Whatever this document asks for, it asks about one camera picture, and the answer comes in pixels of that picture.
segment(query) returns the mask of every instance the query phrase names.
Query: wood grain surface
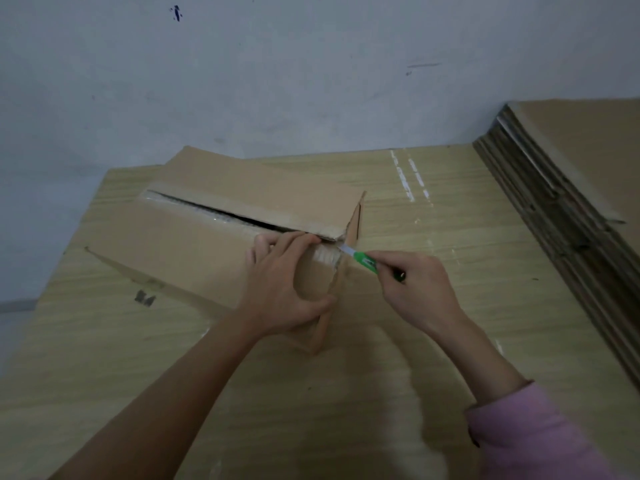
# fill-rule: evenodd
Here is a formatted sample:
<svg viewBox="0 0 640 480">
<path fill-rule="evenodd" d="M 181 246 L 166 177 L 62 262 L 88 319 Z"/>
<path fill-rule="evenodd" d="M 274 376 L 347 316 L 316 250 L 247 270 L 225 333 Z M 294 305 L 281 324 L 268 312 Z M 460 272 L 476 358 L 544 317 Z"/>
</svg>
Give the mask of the wood grain surface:
<svg viewBox="0 0 640 480">
<path fill-rule="evenodd" d="M 264 160 L 367 190 L 359 250 L 442 259 L 462 306 L 618 466 L 640 474 L 640 398 L 470 145 Z M 428 190 L 425 197 L 409 158 Z M 0 477 L 46 476 L 192 346 L 210 319 L 140 287 L 84 251 L 157 167 L 108 172 L 0 381 Z M 180 478 L 473 478 L 444 355 L 385 304 L 354 264 L 324 350 L 277 337 L 238 368 Z"/>
</svg>

